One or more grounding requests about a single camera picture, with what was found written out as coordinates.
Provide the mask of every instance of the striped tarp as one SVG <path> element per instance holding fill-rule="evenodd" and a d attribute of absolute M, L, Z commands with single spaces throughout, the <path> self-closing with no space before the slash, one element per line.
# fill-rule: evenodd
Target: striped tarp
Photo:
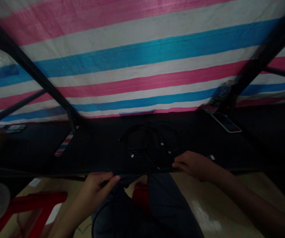
<path fill-rule="evenodd" d="M 0 0 L 0 25 L 88 118 L 197 109 L 284 15 L 285 0 Z M 40 89 L 0 52 L 0 111 Z M 285 78 L 263 72 L 238 106 L 283 101 Z M 0 123 L 66 119 L 45 94 Z"/>

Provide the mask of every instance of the floor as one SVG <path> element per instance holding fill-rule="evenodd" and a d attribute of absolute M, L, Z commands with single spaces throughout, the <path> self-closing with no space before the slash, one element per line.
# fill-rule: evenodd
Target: floor
<path fill-rule="evenodd" d="M 205 238 L 263 237 L 238 207 L 217 187 L 206 182 L 199 182 L 185 173 L 172 173 L 171 175 L 188 201 Z M 252 173 L 238 176 L 238 178 L 250 189 L 285 212 L 285 196 L 265 174 Z M 144 176 L 137 181 L 143 182 L 146 179 L 147 177 Z M 133 193 L 134 184 L 131 184 L 126 189 L 129 196 Z M 67 191 L 69 196 L 61 206 L 58 213 L 59 217 L 72 202 L 81 185 L 82 182 L 79 181 L 43 178 L 36 187 L 27 186 L 18 196 L 38 191 Z M 27 223 L 27 218 L 30 214 L 20 214 L 19 221 L 22 225 Z M 91 224 L 90 218 L 86 219 L 79 226 L 79 229 L 74 234 L 74 238 L 91 237 L 91 226 L 88 226 L 89 224 Z M 22 237 L 20 236 L 16 216 L 10 219 L 0 233 L 0 238 L 7 237 Z"/>

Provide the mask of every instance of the black metal frame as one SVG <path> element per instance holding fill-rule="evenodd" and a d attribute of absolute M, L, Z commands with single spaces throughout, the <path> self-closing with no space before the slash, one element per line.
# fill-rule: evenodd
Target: black metal frame
<path fill-rule="evenodd" d="M 29 59 L 29 57 L 21 50 L 21 48 L 11 39 L 11 37 L 0 26 L 0 50 L 9 54 L 42 88 L 40 92 L 16 103 L 15 105 L 0 112 L 0 120 L 10 115 L 14 111 L 43 95 L 48 93 L 54 98 L 66 111 L 71 122 L 72 131 L 75 133 L 73 118 L 78 123 L 83 121 L 82 116 L 72 107 L 72 105 L 62 96 L 56 87 L 48 80 L 48 78 L 39 70 L 39 68 Z"/>
<path fill-rule="evenodd" d="M 234 110 L 238 96 L 262 72 L 278 74 L 285 77 L 285 70 L 268 67 L 268 64 L 285 47 L 285 17 L 279 22 L 266 41 L 259 47 L 255 55 L 249 60 L 239 73 L 229 97 L 221 106 L 221 111 L 234 120 Z"/>
<path fill-rule="evenodd" d="M 29 57 L 21 50 L 21 48 L 11 39 L 11 37 L 0 26 L 0 50 L 9 54 L 43 89 L 34 93 L 33 95 L 21 100 L 20 102 L 10 106 L 9 108 L 0 112 L 0 120 L 9 116 L 16 110 L 22 108 L 38 97 L 48 93 L 55 101 L 57 101 L 67 112 L 68 119 L 73 133 L 76 132 L 75 123 L 83 124 L 84 119 L 72 107 L 72 105 L 61 95 L 56 87 L 48 80 L 48 78 L 39 70 L 39 68 L 29 59 Z M 0 170 L 5 172 L 12 171 L 13 174 L 9 177 L 21 176 L 40 176 L 37 170 L 34 171 L 26 166 L 21 166 L 16 163 L 2 162 Z M 68 177 L 71 179 L 80 180 L 79 177 Z"/>

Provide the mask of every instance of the right hand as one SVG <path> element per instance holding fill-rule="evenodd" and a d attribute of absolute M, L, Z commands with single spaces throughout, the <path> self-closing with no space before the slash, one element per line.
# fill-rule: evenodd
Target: right hand
<path fill-rule="evenodd" d="M 186 151 L 176 157 L 172 167 L 179 168 L 196 179 L 212 183 L 216 182 L 216 179 L 226 172 L 225 169 L 207 157 L 191 151 Z"/>

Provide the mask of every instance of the electronic device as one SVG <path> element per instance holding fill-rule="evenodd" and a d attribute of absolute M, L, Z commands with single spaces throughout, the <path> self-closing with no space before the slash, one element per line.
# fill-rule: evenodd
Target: electronic device
<path fill-rule="evenodd" d="M 222 113 L 212 113 L 211 116 L 228 132 L 237 133 L 242 130 Z"/>

